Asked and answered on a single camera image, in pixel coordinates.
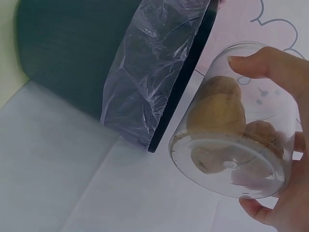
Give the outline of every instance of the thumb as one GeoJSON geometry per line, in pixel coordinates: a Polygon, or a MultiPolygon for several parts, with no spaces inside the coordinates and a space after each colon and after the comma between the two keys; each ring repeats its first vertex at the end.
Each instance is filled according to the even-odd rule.
{"type": "Polygon", "coordinates": [[[254,220],[264,225],[272,225],[271,209],[262,206],[257,200],[240,199],[239,203],[246,213],[254,220]]]}

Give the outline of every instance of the clear plastic container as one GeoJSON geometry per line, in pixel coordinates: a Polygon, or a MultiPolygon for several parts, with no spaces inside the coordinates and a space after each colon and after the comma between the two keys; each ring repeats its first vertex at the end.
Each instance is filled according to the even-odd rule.
{"type": "Polygon", "coordinates": [[[169,144],[183,174],[225,196],[275,195],[290,176],[296,102],[269,79],[233,72],[227,61],[264,46],[241,42],[220,53],[169,144]]]}

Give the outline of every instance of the fingernail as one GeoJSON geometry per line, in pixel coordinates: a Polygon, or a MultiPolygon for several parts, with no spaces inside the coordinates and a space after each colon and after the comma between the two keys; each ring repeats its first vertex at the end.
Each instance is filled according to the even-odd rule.
{"type": "Polygon", "coordinates": [[[237,56],[228,56],[227,61],[228,62],[238,62],[244,60],[246,57],[237,57],[237,56]]]}

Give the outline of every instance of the plastic bag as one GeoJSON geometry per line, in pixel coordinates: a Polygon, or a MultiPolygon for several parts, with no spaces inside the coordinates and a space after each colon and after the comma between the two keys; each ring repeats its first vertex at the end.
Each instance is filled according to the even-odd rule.
{"type": "Polygon", "coordinates": [[[209,3],[142,1],[104,85],[104,125],[148,149],[209,3]]]}

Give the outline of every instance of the dark green object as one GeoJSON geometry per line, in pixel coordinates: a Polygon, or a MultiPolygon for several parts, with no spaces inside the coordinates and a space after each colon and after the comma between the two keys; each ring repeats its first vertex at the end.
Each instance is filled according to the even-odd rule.
{"type": "Polygon", "coordinates": [[[21,0],[17,44],[26,75],[100,119],[104,82],[141,0],[21,0]]]}

